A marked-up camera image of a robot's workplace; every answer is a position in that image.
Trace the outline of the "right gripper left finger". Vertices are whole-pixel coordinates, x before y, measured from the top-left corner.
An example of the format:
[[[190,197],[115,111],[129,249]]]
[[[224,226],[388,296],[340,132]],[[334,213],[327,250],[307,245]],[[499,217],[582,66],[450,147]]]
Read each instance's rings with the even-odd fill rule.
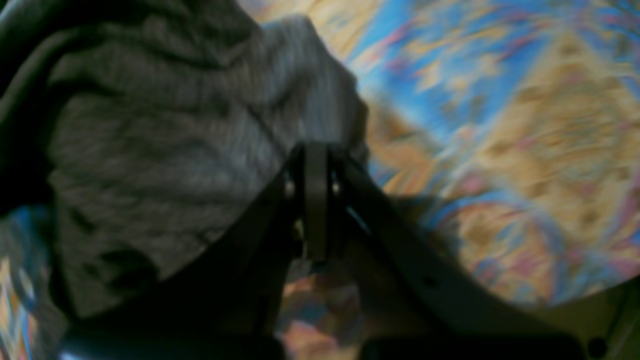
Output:
[[[329,146],[298,146],[224,236],[141,296],[75,324],[62,360],[284,360],[288,269],[329,255]]]

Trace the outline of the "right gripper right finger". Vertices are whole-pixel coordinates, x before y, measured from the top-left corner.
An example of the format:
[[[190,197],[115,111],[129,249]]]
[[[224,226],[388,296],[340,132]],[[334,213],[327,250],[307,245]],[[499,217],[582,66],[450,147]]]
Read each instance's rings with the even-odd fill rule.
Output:
[[[355,160],[327,147],[327,258],[358,285],[362,360],[583,360],[579,342],[499,300],[440,255]]]

